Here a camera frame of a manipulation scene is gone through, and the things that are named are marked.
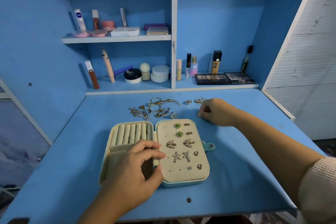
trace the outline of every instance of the jewelry box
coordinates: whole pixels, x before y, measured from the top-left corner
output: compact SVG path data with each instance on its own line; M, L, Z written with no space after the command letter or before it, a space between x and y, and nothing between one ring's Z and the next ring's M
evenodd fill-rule
M116 124L110 132L101 165L99 185L113 175L122 154L140 139L161 143L160 151L167 154L161 160L144 163L146 178L157 165L162 166L163 182L167 187L198 184L208 178L210 166L206 151L215 149L213 143L201 140L196 124L189 119L162 120L154 126L149 121Z

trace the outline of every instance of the ring roll slot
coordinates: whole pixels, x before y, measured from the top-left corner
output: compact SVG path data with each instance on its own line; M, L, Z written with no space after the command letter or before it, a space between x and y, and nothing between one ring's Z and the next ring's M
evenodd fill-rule
M117 145L123 144L124 134L125 134L125 125L120 125L119 126L118 139L117 139Z
M117 144L117 138L118 138L118 131L119 131L119 127L116 127L113 131L112 134L112 140L111 140L111 146L116 145Z
M147 125L147 140L152 140L152 127L150 124Z
M141 123L141 140L147 140L146 130L146 124Z
M123 144L128 144L130 130L131 130L131 125L129 125L129 124L126 125L125 126L125 135L124 135Z
M136 131L135 131L135 140L134 140L135 143L137 141L140 141L140 136L141 136L141 123L138 123L136 125Z
M129 133L129 143L134 143L135 141L135 124L131 125L131 131Z

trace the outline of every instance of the pink compact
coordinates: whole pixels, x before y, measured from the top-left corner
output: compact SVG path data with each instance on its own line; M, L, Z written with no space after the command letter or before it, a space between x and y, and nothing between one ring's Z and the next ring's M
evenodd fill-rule
M114 21L100 21L100 22L101 22L101 26L106 31L112 31L112 30L114 30L114 29L117 28L116 24L114 23Z
M91 35L93 37L104 37L106 36L107 31L105 29L99 29L99 30L95 30L95 31L91 31Z
M74 37L87 37L87 36L90 36L90 31L81 31L81 30L78 30L76 32L74 32L72 34Z

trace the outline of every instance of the pink perfume bottle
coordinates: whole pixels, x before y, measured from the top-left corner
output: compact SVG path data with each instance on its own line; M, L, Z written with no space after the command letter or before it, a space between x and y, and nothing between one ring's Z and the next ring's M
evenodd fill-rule
M190 69L190 76L195 76L197 74L198 64L196 63L197 57L191 57L191 69Z

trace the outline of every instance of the blue desk surface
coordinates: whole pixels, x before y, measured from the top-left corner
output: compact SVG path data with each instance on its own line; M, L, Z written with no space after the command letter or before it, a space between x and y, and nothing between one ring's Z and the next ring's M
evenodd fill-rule
M110 129L120 122L140 120L129 114L128 108L148 103L155 96L180 103L198 96L222 98L321 152L258 89L87 96L0 223L15 217L29 217L30 224L74 223L99 191L98 175ZM195 103L164 106L176 111L178 118L194 120L201 139L216 144L216 150L207 153L210 176L198 185L160 186L147 202L120 220L214 216L294 207L238 130L199 119L196 113L200 106ZM151 122L155 125L161 119L152 117Z

